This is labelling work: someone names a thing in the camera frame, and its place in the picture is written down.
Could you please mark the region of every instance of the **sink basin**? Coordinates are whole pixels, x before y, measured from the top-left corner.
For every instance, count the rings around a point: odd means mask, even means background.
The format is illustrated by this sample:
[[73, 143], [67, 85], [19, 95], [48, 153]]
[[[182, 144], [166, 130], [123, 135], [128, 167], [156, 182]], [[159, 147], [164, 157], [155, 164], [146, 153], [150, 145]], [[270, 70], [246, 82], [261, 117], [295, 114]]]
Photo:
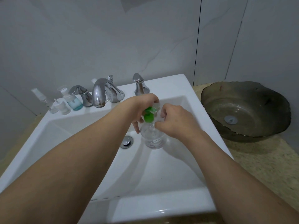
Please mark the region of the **sink basin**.
[[[181, 105], [192, 112], [201, 128], [231, 156], [184, 75], [146, 81], [146, 85], [159, 97], [161, 105]], [[127, 99], [134, 96], [135, 84], [119, 89]], [[100, 109], [84, 107], [66, 116], [48, 112], [3, 173], [0, 192], [45, 153], [106, 115], [115, 105], [118, 104], [108, 102]], [[126, 135], [133, 138], [133, 145], [118, 150], [79, 223], [114, 223], [216, 211], [200, 168], [181, 142], [167, 137], [163, 148], [152, 150], [145, 146], [133, 126]]]

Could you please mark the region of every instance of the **granite countertop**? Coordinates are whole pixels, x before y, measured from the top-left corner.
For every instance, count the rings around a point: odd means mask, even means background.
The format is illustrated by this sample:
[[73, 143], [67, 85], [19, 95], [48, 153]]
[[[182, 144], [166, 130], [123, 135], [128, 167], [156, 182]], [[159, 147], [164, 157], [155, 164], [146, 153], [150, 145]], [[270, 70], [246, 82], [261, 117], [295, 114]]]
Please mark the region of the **granite countertop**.
[[[210, 84], [194, 86], [193, 89], [200, 99], [202, 90]], [[0, 175], [21, 149], [42, 116], [19, 138], [16, 145], [0, 161]], [[236, 162], [255, 176], [278, 196], [299, 211], [299, 155], [279, 135], [255, 143], [238, 143], [224, 139]], [[188, 215], [127, 222], [131, 224], [221, 224], [224, 221], [218, 213]]]

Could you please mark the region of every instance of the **chrome faucet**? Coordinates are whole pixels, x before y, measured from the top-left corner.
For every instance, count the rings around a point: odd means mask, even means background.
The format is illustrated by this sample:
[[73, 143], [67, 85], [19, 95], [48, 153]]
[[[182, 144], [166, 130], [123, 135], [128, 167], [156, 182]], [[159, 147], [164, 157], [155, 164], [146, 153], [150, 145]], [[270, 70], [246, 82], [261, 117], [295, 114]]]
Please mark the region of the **chrome faucet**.
[[125, 97], [124, 92], [114, 86], [113, 75], [109, 75], [108, 79], [100, 78], [95, 82], [92, 92], [92, 103], [95, 107], [101, 108], [105, 106], [105, 92], [112, 103], [119, 102]]
[[133, 82], [136, 83], [135, 95], [139, 96], [145, 93], [150, 93], [150, 89], [145, 85], [144, 79], [139, 75], [139, 73], [135, 73], [133, 75]]
[[92, 106], [92, 95], [83, 86], [80, 86], [80, 85], [73, 86], [69, 90], [69, 94], [71, 94], [71, 95], [80, 95], [82, 97], [83, 106], [85, 106], [85, 107]]

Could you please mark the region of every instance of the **vessel sink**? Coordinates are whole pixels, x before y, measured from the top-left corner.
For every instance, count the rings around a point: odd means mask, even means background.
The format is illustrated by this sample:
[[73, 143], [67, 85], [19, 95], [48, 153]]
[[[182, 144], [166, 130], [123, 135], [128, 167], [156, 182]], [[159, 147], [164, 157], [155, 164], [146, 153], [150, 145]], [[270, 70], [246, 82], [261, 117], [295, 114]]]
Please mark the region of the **vessel sink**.
[[[146, 81], [146, 85], [159, 97], [161, 105], [181, 105], [190, 111], [200, 127], [232, 157], [184, 75]], [[124, 91], [124, 100], [135, 96], [135, 84], [118, 88]], [[46, 113], [0, 178], [0, 192], [57, 144], [116, 105], [108, 102], [99, 109], [84, 107], [66, 116]], [[126, 135], [133, 138], [132, 146], [119, 148], [79, 223], [115, 223], [216, 211], [200, 168], [181, 142], [167, 137], [163, 148], [152, 150], [133, 126]]]

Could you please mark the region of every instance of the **faucet spout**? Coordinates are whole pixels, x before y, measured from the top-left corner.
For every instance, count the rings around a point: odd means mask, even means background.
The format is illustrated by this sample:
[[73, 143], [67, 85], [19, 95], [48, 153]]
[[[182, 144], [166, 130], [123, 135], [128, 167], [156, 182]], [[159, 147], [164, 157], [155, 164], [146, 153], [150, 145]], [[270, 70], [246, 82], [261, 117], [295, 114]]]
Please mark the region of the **faucet spout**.
[[112, 78], [113, 76], [109, 77], [109, 79], [100, 78], [95, 82], [92, 92], [92, 102], [95, 107], [101, 108], [105, 106], [106, 94], [112, 103], [117, 103], [125, 97], [124, 92], [113, 84]]

